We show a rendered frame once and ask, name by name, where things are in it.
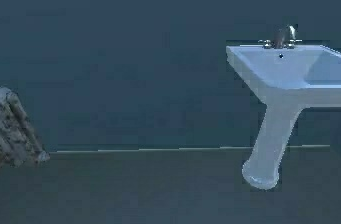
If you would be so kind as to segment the silver sink faucet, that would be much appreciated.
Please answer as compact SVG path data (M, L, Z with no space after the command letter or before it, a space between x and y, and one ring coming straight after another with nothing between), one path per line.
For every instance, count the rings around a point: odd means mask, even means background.
M273 40L265 39L259 40L265 49L294 49L299 39L297 38L298 25L286 25L280 28Z

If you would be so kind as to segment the white pedestal sink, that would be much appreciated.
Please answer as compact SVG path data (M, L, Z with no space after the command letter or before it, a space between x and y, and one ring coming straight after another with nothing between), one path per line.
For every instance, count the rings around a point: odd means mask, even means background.
M341 52L323 45L265 49L226 48L227 62L266 111L243 178L253 187L274 188L292 129L306 108L341 108Z

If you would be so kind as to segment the grey mottled ribbed bin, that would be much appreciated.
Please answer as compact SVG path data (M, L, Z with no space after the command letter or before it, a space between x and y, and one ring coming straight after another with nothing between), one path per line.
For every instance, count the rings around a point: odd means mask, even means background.
M38 165L49 159L18 95L0 87L0 167Z

